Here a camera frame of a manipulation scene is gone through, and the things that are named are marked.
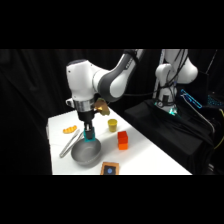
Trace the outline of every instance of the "orange block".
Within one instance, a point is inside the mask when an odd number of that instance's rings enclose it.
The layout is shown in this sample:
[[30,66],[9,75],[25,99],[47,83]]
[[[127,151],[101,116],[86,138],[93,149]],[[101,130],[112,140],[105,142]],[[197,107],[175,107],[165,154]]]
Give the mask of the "orange block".
[[118,139],[119,144],[127,144],[128,143],[128,138],[120,138]]
[[128,143],[126,144],[118,144],[119,150],[127,150],[128,149]]
[[128,135],[127,135],[126,131],[122,131],[122,132],[118,132],[117,133],[117,137],[118,137],[118,139],[120,139],[120,138],[128,138]]
[[118,132],[117,137],[119,143],[121,144],[128,143],[128,135],[126,131]]

